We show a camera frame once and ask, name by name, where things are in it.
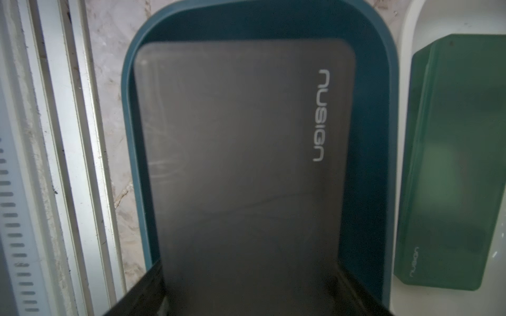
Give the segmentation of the green pencil case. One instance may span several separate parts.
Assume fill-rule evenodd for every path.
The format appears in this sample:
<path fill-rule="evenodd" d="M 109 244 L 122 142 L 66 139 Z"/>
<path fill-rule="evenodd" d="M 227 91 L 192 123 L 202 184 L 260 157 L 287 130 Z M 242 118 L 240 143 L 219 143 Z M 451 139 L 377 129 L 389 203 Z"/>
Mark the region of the green pencil case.
<path fill-rule="evenodd" d="M 505 191 L 505 36 L 452 34 L 411 63 L 394 273 L 477 290 Z"/>

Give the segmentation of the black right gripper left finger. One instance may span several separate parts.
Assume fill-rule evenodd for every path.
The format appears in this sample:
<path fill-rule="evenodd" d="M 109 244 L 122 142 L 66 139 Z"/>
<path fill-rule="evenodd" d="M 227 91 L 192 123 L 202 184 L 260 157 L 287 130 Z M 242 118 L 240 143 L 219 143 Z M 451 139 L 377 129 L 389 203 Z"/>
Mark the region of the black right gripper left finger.
<path fill-rule="evenodd" d="M 157 315 L 165 297 L 163 269 L 158 260 L 105 316 Z"/>

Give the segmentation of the dark grey pencil case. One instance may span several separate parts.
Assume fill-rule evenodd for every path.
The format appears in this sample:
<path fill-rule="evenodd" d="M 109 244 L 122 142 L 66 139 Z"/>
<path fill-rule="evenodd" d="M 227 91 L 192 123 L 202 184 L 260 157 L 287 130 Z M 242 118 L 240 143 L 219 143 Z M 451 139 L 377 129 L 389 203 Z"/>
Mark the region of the dark grey pencil case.
<path fill-rule="evenodd" d="M 138 51 L 173 315 L 333 314 L 354 71 L 341 39 Z"/>

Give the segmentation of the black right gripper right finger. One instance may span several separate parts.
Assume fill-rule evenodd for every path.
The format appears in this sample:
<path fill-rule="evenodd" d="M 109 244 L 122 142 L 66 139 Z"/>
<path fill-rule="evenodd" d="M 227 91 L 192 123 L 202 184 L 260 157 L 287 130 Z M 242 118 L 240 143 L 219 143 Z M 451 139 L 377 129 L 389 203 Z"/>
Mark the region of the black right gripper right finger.
<path fill-rule="evenodd" d="M 333 277 L 334 315 L 392 316 L 341 263 Z"/>

